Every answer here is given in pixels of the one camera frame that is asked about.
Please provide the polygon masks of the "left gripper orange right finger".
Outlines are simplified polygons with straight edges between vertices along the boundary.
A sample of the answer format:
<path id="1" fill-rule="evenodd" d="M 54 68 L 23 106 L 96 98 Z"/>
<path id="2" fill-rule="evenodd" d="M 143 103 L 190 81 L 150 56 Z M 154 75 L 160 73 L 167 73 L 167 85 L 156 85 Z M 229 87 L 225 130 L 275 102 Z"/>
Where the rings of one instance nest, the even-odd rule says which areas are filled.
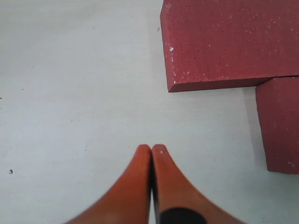
<path id="1" fill-rule="evenodd" d="M 157 224 L 230 224 L 231 215 L 209 201 L 182 174 L 165 145 L 152 148 Z"/>

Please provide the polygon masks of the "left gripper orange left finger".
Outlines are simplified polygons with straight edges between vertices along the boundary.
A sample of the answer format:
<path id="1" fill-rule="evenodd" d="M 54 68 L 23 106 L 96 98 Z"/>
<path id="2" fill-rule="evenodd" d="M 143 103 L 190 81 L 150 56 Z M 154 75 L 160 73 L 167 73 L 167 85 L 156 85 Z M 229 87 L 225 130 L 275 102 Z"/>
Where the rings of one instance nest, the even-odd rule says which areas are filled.
<path id="1" fill-rule="evenodd" d="M 69 224 L 147 224 L 150 214 L 152 153 L 139 145 L 115 184 Z"/>

